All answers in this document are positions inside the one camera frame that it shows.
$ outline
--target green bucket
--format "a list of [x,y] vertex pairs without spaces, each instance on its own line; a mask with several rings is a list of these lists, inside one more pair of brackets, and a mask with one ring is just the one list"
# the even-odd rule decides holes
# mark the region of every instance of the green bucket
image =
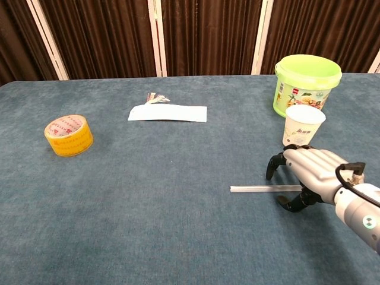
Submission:
[[273,109],[282,117],[291,105],[307,104],[321,110],[342,77],[340,66],[315,55],[289,55],[275,65],[277,86]]

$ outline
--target robotic hand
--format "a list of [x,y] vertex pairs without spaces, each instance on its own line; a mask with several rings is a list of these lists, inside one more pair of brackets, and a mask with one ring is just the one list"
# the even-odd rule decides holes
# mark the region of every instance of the robotic hand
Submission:
[[364,163],[348,163],[331,151],[291,144],[272,156],[267,180],[279,165],[288,166],[302,186],[293,201],[277,197],[285,210],[299,212],[316,202],[334,205],[340,220],[380,255],[380,188],[364,183]]

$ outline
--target tape roll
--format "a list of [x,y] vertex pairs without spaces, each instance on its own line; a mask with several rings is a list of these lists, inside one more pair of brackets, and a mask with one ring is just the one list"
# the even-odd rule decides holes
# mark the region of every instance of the tape roll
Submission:
[[68,115],[55,119],[45,128],[45,137],[59,156],[76,156],[93,143],[90,127],[81,115]]

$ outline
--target black cable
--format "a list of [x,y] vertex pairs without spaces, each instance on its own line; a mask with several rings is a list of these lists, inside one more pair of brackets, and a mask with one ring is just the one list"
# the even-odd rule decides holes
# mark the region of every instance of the black cable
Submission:
[[[339,182],[342,184],[343,187],[345,187],[346,189],[350,190],[351,192],[355,193],[357,196],[361,197],[362,199],[366,200],[367,202],[370,202],[371,204],[375,205],[376,207],[379,207],[380,208],[380,202],[376,201],[375,199],[372,199],[371,197],[361,193],[360,191],[358,191],[357,189],[353,188],[347,181],[345,181],[343,179],[343,177],[340,175],[340,171],[341,170],[357,170],[357,169],[350,169],[350,168],[354,168],[354,167],[350,167],[351,163],[349,164],[341,164],[339,165],[336,169],[335,169],[335,174],[339,180]],[[364,169],[364,164],[360,164],[360,166],[362,167],[361,170],[359,170],[358,172],[360,173],[360,175],[363,173],[363,169]]]

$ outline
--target brown curtain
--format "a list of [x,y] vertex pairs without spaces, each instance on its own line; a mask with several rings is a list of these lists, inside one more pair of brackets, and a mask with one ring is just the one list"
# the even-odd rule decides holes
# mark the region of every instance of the brown curtain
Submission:
[[250,74],[261,0],[162,0],[167,73]]
[[26,1],[0,1],[0,85],[15,80],[57,80]]
[[70,79],[154,77],[147,0],[40,0]]
[[275,0],[261,73],[286,55],[307,53],[368,72],[380,48],[380,0]]

